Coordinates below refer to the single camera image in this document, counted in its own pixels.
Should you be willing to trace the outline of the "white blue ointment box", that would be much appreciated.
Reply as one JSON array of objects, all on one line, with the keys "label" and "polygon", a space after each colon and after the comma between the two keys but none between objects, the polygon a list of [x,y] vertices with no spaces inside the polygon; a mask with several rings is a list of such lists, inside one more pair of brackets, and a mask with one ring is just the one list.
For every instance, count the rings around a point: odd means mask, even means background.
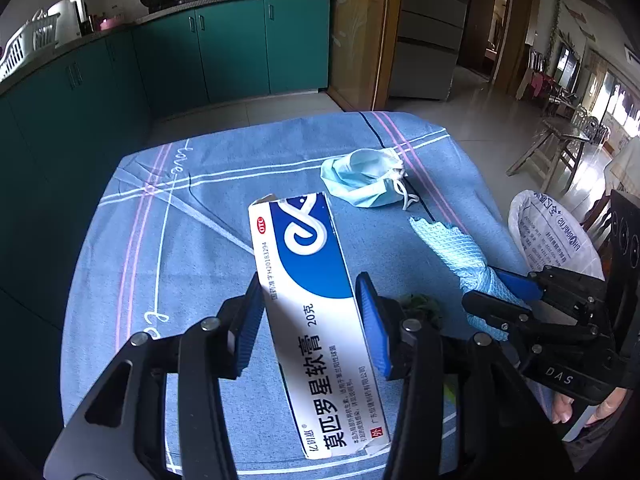
[{"label": "white blue ointment box", "polygon": [[360,313],[326,196],[248,208],[288,405],[308,460],[390,446]]}]

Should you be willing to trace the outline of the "teal lower kitchen cabinets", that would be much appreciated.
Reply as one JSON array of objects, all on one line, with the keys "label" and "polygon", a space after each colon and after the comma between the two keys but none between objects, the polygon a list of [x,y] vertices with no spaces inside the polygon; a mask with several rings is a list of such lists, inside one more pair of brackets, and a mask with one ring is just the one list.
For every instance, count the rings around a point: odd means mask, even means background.
[{"label": "teal lower kitchen cabinets", "polygon": [[82,237],[154,120],[326,88],[331,0],[203,0],[87,38],[1,95],[1,295],[60,326]]}]

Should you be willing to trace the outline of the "light blue textured glove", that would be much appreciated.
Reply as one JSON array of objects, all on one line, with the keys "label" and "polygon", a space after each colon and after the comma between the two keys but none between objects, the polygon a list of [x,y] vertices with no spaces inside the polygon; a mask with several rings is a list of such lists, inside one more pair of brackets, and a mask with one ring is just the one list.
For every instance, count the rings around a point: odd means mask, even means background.
[{"label": "light blue textured glove", "polygon": [[410,226],[431,252],[439,258],[458,281],[459,291],[454,294],[454,302],[448,308],[457,315],[459,321],[474,330],[480,330],[498,342],[506,342],[508,333],[503,328],[491,327],[478,315],[469,314],[462,307],[462,296],[467,292],[482,292],[490,298],[499,299],[527,309],[526,303],[518,298],[506,284],[498,278],[476,244],[474,238],[464,234],[457,226],[442,222],[429,222],[419,217],[409,219]]}]

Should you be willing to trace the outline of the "wooden bench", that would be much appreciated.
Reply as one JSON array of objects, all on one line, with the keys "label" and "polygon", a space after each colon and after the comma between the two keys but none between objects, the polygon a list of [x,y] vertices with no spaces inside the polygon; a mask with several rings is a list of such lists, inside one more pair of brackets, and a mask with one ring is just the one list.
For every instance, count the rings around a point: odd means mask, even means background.
[{"label": "wooden bench", "polygon": [[530,147],[507,170],[508,177],[523,167],[533,170],[541,180],[541,192],[548,191],[555,173],[560,167],[568,172],[563,192],[572,186],[582,161],[585,147],[590,143],[582,128],[561,118],[547,118],[540,122]]}]

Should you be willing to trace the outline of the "wooden sliding door frame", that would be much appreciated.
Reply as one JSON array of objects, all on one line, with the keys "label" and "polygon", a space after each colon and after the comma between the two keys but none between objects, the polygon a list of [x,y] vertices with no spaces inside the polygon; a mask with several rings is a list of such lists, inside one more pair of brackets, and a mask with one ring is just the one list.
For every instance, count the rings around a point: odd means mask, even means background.
[{"label": "wooden sliding door frame", "polygon": [[343,110],[382,110],[401,0],[332,0],[329,96]]}]

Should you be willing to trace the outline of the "white dish rack basket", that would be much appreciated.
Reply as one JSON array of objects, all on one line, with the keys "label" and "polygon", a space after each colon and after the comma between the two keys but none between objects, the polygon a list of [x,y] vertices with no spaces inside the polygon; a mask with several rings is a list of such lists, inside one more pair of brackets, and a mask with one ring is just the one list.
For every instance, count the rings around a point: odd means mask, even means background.
[{"label": "white dish rack basket", "polygon": [[25,63],[56,45],[56,28],[60,14],[39,11],[8,41],[1,58],[1,79],[5,80]]}]

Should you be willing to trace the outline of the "white printed trash bag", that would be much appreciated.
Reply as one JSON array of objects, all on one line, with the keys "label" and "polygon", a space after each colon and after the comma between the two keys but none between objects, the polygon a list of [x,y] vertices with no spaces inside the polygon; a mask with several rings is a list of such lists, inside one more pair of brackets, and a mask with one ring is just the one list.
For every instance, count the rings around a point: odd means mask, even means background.
[{"label": "white printed trash bag", "polygon": [[588,234],[551,196],[519,192],[510,205],[508,227],[529,270],[557,266],[604,280],[600,256]]}]

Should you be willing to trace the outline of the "light blue face mask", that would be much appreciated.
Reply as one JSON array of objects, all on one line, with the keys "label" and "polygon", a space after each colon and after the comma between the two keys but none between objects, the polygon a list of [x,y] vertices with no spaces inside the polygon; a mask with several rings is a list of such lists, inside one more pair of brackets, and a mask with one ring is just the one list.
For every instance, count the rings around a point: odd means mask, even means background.
[{"label": "light blue face mask", "polygon": [[392,148],[360,148],[328,158],[320,167],[329,193],[357,208],[401,204],[407,210],[420,198],[408,190],[405,177],[405,165]]}]

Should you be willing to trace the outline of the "grey multi-door refrigerator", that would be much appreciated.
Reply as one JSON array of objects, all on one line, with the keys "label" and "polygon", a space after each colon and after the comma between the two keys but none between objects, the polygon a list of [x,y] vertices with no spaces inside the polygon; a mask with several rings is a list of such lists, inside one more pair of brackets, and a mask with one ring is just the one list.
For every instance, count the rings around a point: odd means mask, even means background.
[{"label": "grey multi-door refrigerator", "polygon": [[447,99],[468,0],[401,0],[392,98]]}]

